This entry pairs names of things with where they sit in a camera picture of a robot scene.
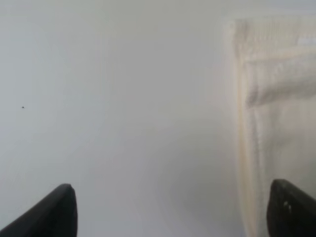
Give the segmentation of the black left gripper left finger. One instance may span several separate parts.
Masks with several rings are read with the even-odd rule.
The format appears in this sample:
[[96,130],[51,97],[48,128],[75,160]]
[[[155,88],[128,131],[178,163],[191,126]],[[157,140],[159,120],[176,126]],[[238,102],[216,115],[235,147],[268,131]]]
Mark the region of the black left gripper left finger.
[[2,237],[76,237],[78,210],[74,188],[61,184],[0,231]]

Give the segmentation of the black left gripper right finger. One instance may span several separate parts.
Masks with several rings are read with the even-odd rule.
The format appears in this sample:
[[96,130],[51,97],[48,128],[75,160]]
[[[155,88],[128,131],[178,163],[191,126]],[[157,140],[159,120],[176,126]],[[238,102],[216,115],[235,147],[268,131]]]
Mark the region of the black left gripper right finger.
[[314,237],[316,200],[285,179],[273,180],[267,228],[271,237]]

